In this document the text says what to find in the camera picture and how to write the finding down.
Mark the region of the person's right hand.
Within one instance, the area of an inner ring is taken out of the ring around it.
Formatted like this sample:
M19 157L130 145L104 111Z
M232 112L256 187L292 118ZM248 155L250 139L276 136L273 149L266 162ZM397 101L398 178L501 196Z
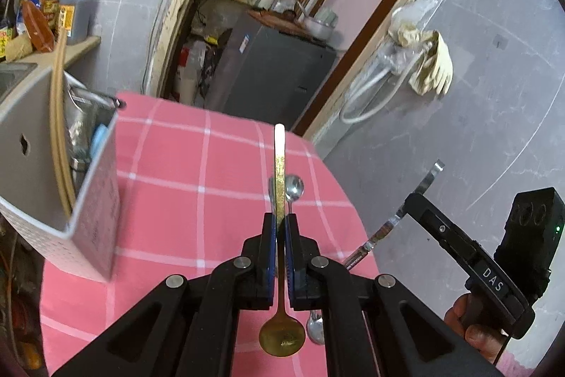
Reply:
M494 364L505 343L506 337L498 331L480 324L464 327L460 319L467 310L468 294L460 296L446 311L444 322L465 341L474 347L488 362Z

